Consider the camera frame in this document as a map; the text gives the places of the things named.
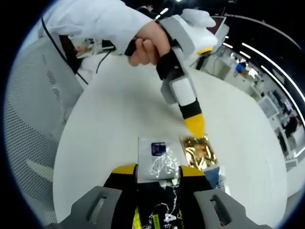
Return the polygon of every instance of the hand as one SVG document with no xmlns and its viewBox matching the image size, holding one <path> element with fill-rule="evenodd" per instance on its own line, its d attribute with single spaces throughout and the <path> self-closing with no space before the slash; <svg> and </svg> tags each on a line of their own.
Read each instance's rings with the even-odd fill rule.
<svg viewBox="0 0 305 229">
<path fill-rule="evenodd" d="M 132 66 L 140 63 L 156 65 L 159 58 L 171 49 L 165 31 L 154 21 L 144 25 L 135 38 L 136 51 L 129 58 Z"/>
</svg>

